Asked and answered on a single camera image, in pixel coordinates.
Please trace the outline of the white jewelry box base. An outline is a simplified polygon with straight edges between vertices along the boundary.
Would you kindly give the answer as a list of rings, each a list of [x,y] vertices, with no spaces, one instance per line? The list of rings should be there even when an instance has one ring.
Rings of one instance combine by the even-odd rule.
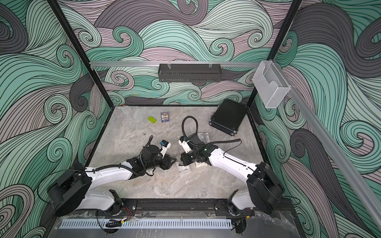
[[[200,168],[200,167],[208,166],[208,164],[206,162],[196,162],[195,166],[197,168]]]

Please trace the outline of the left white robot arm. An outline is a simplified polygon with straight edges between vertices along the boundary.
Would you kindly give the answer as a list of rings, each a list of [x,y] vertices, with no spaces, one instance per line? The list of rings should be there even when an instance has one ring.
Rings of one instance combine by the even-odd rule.
[[[150,141],[143,146],[138,156],[119,164],[101,167],[84,167],[74,164],[64,171],[47,188],[49,203],[54,215],[65,216],[75,210],[98,210],[110,215],[118,215],[124,206],[122,199],[113,189],[97,191],[96,188],[115,181],[127,181],[153,176],[149,170],[168,170],[176,159],[167,154],[171,144],[165,140],[159,146]]]

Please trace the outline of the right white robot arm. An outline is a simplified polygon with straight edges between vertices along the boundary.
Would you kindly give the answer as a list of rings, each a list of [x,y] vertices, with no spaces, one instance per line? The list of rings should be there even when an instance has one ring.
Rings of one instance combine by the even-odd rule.
[[[245,209],[256,208],[270,215],[281,201],[284,188],[269,164],[250,163],[228,154],[219,148],[218,144],[235,143],[242,141],[233,139],[227,141],[202,142],[198,137],[198,130],[188,136],[185,132],[185,122],[192,119],[198,128],[198,121],[193,116],[186,116],[181,124],[182,136],[179,144],[184,152],[181,161],[185,166],[192,163],[206,163],[210,166],[223,169],[247,185],[247,189],[239,192],[235,190],[227,199],[227,207],[233,216],[240,215]]]

